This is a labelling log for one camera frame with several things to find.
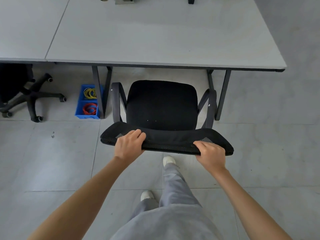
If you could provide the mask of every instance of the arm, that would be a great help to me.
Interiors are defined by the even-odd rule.
[[[28,240],[82,239],[116,179],[143,153],[145,138],[139,129],[118,138],[113,159],[51,213]]]
[[[225,150],[212,143],[195,141],[202,166],[217,180],[236,210],[250,240],[292,240],[274,219],[237,183],[225,168]]]

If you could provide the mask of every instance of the white shoe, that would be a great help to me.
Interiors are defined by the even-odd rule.
[[[143,201],[144,199],[154,199],[153,193],[151,190],[143,191],[141,194],[140,200]]]
[[[163,158],[163,166],[165,166],[167,163],[176,164],[176,161],[174,160],[174,158],[172,156],[165,156]]]

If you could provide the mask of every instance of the office chair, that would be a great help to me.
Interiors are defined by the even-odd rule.
[[[31,120],[41,122],[43,117],[36,115],[36,100],[38,98],[59,98],[60,102],[65,102],[66,97],[61,93],[39,92],[44,82],[52,82],[52,77],[46,73],[38,81],[33,78],[32,65],[30,64],[0,64],[0,112],[2,117],[10,118],[11,108],[26,102]],[[34,83],[30,89],[24,88],[27,82]],[[21,96],[13,99],[19,92]]]
[[[217,110],[217,93],[207,89],[199,104],[196,90],[189,84],[171,81],[139,80],[129,90],[128,100],[121,83],[111,85],[114,124],[101,135],[101,142],[115,145],[117,139],[131,130],[146,133],[143,150],[200,155],[194,141],[206,141],[223,147],[226,156],[233,147],[212,129]],[[120,116],[120,100],[126,111],[127,122]],[[196,129],[198,114],[206,101],[208,111],[201,129]]]

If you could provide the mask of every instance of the gray tile floor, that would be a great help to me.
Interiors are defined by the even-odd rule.
[[[283,73],[232,72],[220,121],[213,128],[234,147],[226,166],[236,180],[293,239],[320,239],[320,0],[256,0],[288,69]],[[105,77],[106,69],[99,68]],[[112,124],[74,116],[81,84],[91,84],[90,67],[35,66],[39,77],[54,82],[43,91],[61,92],[58,99],[40,99],[33,123],[25,104],[11,119],[0,118],[0,239],[26,237],[113,155],[99,141]],[[214,71],[220,95],[223,72]],[[193,85],[200,98],[208,87],[205,71],[114,68],[112,81],[127,93],[140,79]],[[205,119],[203,111],[198,120]],[[108,239],[126,223],[140,194],[162,194],[162,157],[146,152],[118,178],[85,239]],[[248,239],[226,195],[193,156],[176,154],[194,195],[223,239]]]

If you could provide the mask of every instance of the hand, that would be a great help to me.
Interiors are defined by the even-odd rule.
[[[139,129],[132,130],[119,137],[114,147],[114,157],[129,166],[144,152],[141,150],[141,145],[145,139],[146,133],[141,133]]]
[[[226,170],[225,149],[214,143],[204,141],[195,141],[193,144],[197,146],[201,153],[201,156],[196,156],[196,159],[212,176]]]

